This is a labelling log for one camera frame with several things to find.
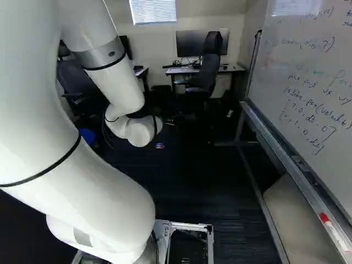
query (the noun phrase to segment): whiteboard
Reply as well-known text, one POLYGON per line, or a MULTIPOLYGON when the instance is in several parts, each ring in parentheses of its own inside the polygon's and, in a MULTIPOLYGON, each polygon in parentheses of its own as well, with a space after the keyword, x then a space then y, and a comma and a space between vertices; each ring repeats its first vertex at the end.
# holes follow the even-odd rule
POLYGON ((271 0, 249 99, 352 218, 352 0, 271 0))

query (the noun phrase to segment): silver joint ring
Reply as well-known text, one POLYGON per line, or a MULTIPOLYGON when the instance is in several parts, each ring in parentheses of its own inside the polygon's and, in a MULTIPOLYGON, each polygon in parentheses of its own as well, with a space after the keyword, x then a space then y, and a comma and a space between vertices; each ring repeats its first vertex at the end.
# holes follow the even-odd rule
POLYGON ((113 41, 103 46, 73 54, 84 69, 101 70, 122 61, 126 53, 120 37, 116 36, 113 41))

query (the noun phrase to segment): blue object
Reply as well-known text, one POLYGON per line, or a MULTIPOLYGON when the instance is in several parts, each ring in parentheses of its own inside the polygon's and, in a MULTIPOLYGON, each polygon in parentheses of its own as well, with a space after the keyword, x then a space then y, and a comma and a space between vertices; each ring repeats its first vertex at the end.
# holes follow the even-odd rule
POLYGON ((81 133, 82 137, 85 139, 85 141, 87 142, 87 144, 89 146, 94 144, 94 141, 96 139, 96 135, 92 130, 90 130, 88 128, 80 128, 79 132, 81 133))

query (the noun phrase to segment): desk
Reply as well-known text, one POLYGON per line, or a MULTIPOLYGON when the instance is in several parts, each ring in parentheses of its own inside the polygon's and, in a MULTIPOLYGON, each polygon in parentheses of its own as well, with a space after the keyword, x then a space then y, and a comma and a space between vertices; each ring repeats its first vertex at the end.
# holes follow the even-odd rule
MULTIPOLYGON (((226 65, 227 69, 225 70, 222 66, 219 68, 218 74, 231 74, 231 87, 234 87, 235 84, 235 74, 244 72, 245 69, 243 69, 241 66, 237 64, 229 64, 226 65)), ((175 68, 169 68, 166 71, 166 76, 171 76, 171 82, 172 82, 172 91, 173 93, 176 92, 175 89, 175 76, 176 75, 184 75, 184 74, 196 74, 200 70, 199 69, 193 69, 191 67, 175 67, 175 68)))
POLYGON ((147 80, 148 71, 149 71, 149 68, 134 70, 134 73, 136 74, 137 79, 141 79, 143 81, 143 87, 146 93, 149 92, 149 86, 148 86, 148 80, 147 80))

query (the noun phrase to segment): computer desk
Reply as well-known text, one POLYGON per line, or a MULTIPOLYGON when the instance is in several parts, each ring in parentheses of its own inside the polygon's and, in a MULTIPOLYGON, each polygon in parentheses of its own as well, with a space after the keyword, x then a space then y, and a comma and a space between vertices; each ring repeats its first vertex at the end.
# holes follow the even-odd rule
MULTIPOLYGON (((230 88, 233 88, 235 85, 235 75, 239 73, 243 73, 245 69, 243 69, 241 66, 237 64, 228 64, 225 66, 227 66, 227 69, 224 69, 223 66, 220 66, 218 74, 219 75, 230 74, 231 75, 230 88)), ((199 69, 193 69, 192 67, 174 67, 174 68, 169 68, 165 74, 166 76, 171 76, 172 91, 173 93, 176 93, 176 84, 174 83, 176 75, 196 74, 199 71, 200 71, 199 69)))

